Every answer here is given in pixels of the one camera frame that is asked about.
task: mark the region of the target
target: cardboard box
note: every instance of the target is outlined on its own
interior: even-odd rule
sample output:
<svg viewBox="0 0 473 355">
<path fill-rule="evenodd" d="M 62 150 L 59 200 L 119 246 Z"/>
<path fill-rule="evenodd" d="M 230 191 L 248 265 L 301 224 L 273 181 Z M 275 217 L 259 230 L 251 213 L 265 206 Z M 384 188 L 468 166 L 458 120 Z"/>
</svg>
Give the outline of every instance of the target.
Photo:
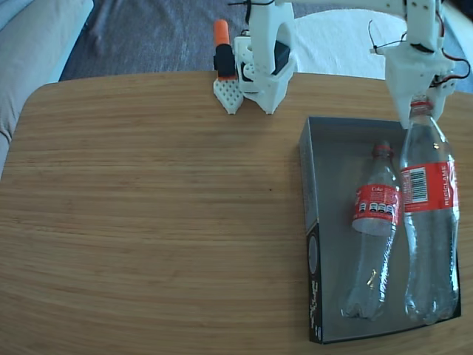
<svg viewBox="0 0 473 355">
<path fill-rule="evenodd" d="M 310 340 L 322 344 L 394 334 L 423 326 L 404 311 L 409 250 L 401 221 L 389 261 L 383 314 L 374 321 L 341 315 L 361 247 L 351 228 L 355 192 L 373 144 L 391 143 L 399 167 L 406 131 L 398 122 L 351 118 L 307 120 L 300 139 L 309 275 Z M 453 318 L 461 313 L 460 299 Z"/>
</svg>

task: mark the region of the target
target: gray sofa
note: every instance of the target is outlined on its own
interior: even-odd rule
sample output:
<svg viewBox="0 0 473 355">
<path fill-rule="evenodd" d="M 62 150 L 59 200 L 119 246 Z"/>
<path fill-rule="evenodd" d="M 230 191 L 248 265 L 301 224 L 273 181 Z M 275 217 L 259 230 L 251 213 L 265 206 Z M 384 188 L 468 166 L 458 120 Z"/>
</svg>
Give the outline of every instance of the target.
<svg viewBox="0 0 473 355">
<path fill-rule="evenodd" d="M 93 0 L 0 0 L 0 177 L 24 103 L 57 82 Z"/>
</svg>

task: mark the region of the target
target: coca-cola bottle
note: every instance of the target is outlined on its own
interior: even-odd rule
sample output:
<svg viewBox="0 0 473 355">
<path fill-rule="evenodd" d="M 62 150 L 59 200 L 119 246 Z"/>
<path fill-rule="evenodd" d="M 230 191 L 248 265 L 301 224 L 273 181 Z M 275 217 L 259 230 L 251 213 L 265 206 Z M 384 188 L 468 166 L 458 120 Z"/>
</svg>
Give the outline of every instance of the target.
<svg viewBox="0 0 473 355">
<path fill-rule="evenodd" d="M 450 318 L 458 302 L 455 159 L 431 111 L 425 96 L 412 102 L 401 154 L 410 259 L 405 306 L 425 324 Z"/>
<path fill-rule="evenodd" d="M 392 155 L 388 142 L 374 146 L 369 175 L 356 192 L 352 227 L 359 232 L 361 252 L 353 283 L 343 301 L 344 317 L 374 320 L 382 313 L 401 206 L 401 188 Z"/>
</svg>

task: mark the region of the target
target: orange object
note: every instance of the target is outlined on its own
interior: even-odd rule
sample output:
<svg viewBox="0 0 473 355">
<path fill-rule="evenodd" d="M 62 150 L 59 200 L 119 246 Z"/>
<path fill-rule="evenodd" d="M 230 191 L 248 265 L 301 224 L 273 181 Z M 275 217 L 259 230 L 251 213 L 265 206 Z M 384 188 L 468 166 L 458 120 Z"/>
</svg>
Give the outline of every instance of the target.
<svg viewBox="0 0 473 355">
<path fill-rule="evenodd" d="M 225 20 L 216 20 L 214 23 L 214 41 L 215 47 L 221 44 L 230 44 L 230 34 L 228 32 L 228 23 Z"/>
</svg>

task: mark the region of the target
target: red label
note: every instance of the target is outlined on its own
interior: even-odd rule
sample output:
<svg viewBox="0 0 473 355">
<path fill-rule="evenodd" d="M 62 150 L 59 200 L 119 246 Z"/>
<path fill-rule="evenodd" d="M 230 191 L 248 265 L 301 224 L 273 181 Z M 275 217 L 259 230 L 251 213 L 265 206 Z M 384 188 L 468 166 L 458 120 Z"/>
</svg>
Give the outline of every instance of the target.
<svg viewBox="0 0 473 355">
<path fill-rule="evenodd" d="M 353 219 L 380 218 L 392 224 L 399 224 L 399 188 L 380 183 L 364 185 L 356 191 L 355 214 Z"/>
<path fill-rule="evenodd" d="M 405 212 L 458 206 L 455 163 L 428 163 L 402 169 Z"/>
</svg>

